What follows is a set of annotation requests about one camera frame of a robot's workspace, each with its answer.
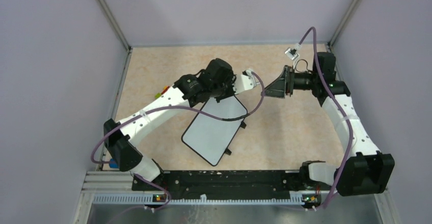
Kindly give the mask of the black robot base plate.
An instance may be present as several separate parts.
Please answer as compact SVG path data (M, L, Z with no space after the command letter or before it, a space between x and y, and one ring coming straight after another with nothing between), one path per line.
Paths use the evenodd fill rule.
M198 186L269 187L270 190L329 190L330 186L304 179L298 170L163 171L153 181L170 192Z

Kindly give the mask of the black framed whiteboard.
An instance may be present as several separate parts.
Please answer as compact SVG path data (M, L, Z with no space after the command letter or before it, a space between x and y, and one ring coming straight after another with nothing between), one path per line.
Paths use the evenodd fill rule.
M235 96L220 102L210 98L201 111L220 118L235 118L248 112ZM181 141L211 166L217 166L225 154L231 154L229 145L237 132L246 126L243 119L224 122L198 113L184 131Z

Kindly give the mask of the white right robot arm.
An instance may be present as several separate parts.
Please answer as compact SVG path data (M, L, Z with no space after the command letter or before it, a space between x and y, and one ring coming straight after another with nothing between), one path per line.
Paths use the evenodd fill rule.
M366 132L346 83L336 79L336 57L329 52L318 52L318 63L313 64L312 70L297 72L299 54L290 48L286 55L293 60L293 65L284 66L281 75L265 88L265 95L285 98L295 90L311 91L347 153L340 166L319 160L304 162L300 168L300 186L313 189L318 183L324 183L334 186L334 191L344 197L384 192L395 160L391 154L382 153Z

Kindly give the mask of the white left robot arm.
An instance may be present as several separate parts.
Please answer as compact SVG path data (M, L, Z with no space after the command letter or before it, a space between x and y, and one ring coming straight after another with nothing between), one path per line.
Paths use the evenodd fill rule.
M192 110L210 98L218 101L234 96L239 76L222 59L213 59L198 74L186 74L176 80L159 98L135 114L104 124L103 144L122 172L144 179L151 190L163 185L160 168L152 158L138 149L141 141L154 129L182 110Z

